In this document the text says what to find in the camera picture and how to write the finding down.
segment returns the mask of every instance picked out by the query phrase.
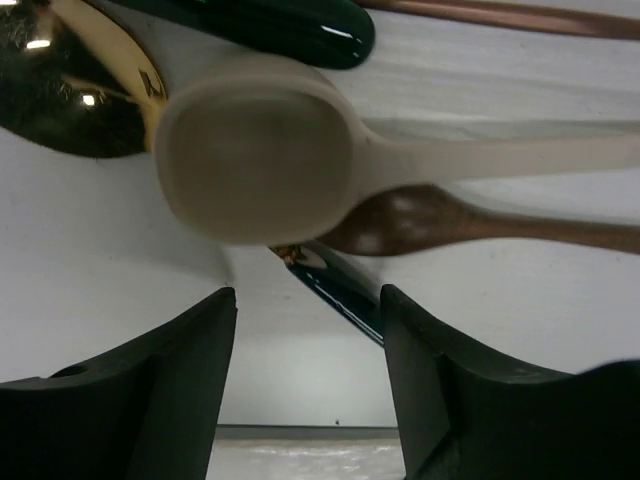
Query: gold spoon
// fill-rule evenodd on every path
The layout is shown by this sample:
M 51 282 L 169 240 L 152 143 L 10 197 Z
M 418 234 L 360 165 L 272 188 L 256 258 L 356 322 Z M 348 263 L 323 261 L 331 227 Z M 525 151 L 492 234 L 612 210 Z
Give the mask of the gold spoon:
M 167 94 L 152 61 L 82 0 L 0 2 L 0 126 L 63 153 L 150 151 Z

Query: copper handle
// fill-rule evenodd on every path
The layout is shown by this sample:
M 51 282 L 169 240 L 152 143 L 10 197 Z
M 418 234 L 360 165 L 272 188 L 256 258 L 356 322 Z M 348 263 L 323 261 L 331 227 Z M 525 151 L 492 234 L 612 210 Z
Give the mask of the copper handle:
M 354 0 L 374 10 L 581 37 L 640 40 L 640 20 L 534 5 L 475 0 Z

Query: green utensil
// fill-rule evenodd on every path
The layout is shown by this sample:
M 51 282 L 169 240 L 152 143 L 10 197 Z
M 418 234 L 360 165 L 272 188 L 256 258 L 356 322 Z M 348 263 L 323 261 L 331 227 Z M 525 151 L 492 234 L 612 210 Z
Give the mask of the green utensil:
M 350 0 L 110 0 L 263 52 L 345 70 L 371 53 L 375 28 Z

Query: white surface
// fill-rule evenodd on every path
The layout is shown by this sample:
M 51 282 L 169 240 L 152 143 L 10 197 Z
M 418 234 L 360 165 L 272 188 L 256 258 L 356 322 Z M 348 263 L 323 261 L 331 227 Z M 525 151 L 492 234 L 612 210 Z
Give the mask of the white surface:
M 545 3 L 640 17 L 640 0 Z M 238 49 L 117 12 L 171 91 Z M 640 43 L 374 17 L 371 60 L 327 75 L 385 133 L 589 135 L 640 124 Z M 630 170 L 451 188 L 506 210 L 640 224 L 639 185 L 640 170 Z M 173 219 L 148 156 L 72 159 L 1 131 L 0 381 L 103 352 L 230 282 L 240 316 L 222 423 L 395 424 L 379 348 L 266 249 L 222 253 Z M 496 240 L 365 263 L 443 320 L 524 360 L 578 371 L 640 356 L 640 257 Z
M 399 442 L 216 441 L 207 480 L 402 480 Z

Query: metal spoon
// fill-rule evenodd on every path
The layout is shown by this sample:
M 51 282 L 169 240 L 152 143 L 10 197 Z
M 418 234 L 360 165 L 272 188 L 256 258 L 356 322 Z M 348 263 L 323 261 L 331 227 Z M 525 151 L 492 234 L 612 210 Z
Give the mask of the metal spoon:
M 537 5 L 477 0 L 354 0 L 358 5 L 494 27 L 581 37 L 640 40 L 640 20 Z
M 72 155 L 148 151 L 167 99 L 153 63 L 82 0 L 0 2 L 0 126 Z
M 355 255 L 396 256 L 509 237 L 640 254 L 640 226 L 498 214 L 462 202 L 433 185 L 399 188 L 369 198 L 320 241 Z

